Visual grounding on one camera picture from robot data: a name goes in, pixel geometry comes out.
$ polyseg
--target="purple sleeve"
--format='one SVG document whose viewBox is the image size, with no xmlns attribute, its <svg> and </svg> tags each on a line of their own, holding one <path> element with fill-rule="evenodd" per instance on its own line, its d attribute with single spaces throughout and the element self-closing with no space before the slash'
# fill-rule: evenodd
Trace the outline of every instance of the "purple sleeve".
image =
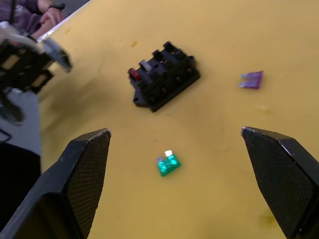
<svg viewBox="0 0 319 239">
<path fill-rule="evenodd" d="M 42 15 L 38 7 L 38 0 L 20 0 L 18 3 L 29 9 L 31 12 Z"/>
</svg>

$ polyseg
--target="yellow tabletop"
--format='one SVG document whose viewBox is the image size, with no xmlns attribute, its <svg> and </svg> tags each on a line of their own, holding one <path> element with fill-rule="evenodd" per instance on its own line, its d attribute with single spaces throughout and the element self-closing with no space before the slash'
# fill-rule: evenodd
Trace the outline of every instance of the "yellow tabletop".
<svg viewBox="0 0 319 239">
<path fill-rule="evenodd" d="M 319 157 L 318 12 L 300 0 L 92 0 L 58 29 L 74 69 L 53 67 L 40 94 L 43 170 L 71 139 L 112 130 L 89 238 L 284 239 L 240 130 L 287 134 Z M 133 104 L 127 70 L 168 40 L 202 77 L 152 113 Z M 260 70 L 261 89 L 238 88 Z M 163 178 L 169 149 L 182 166 Z"/>
</svg>

